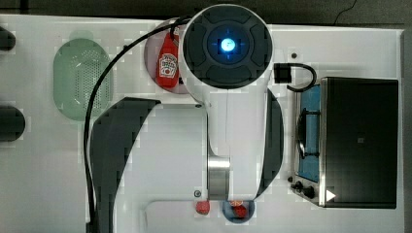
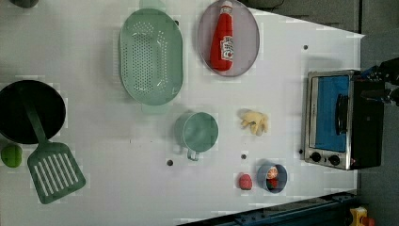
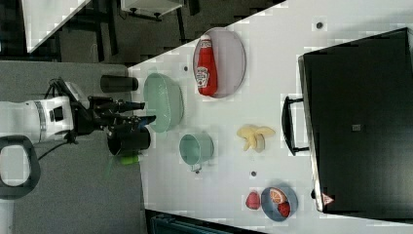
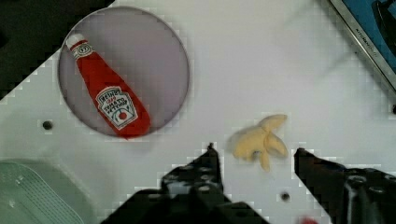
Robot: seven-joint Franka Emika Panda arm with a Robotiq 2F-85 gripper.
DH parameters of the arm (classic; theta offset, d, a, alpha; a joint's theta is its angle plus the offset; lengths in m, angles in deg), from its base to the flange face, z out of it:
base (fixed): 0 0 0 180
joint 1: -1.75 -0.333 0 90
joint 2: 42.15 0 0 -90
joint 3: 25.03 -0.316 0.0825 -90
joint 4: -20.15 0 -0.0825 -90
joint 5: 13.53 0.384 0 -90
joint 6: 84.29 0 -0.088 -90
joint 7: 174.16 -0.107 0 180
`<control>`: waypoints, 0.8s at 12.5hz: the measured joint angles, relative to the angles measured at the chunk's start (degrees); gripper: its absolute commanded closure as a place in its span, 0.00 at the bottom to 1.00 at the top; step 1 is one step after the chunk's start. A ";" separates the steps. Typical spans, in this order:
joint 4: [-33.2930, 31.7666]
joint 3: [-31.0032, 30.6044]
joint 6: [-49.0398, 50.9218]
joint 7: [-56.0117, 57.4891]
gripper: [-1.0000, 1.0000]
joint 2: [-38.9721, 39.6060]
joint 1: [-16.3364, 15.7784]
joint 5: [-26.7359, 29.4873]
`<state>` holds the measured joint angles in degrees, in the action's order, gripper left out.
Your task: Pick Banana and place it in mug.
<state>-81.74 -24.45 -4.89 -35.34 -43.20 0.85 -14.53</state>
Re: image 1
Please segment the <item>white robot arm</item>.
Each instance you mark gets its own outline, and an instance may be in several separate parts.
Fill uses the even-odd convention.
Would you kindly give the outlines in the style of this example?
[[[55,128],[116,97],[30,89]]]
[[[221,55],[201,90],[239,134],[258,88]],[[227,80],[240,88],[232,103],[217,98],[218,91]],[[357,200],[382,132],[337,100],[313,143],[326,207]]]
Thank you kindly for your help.
[[[257,197],[274,58],[267,24],[243,6],[208,7],[180,33],[181,77],[207,113],[210,199]]]

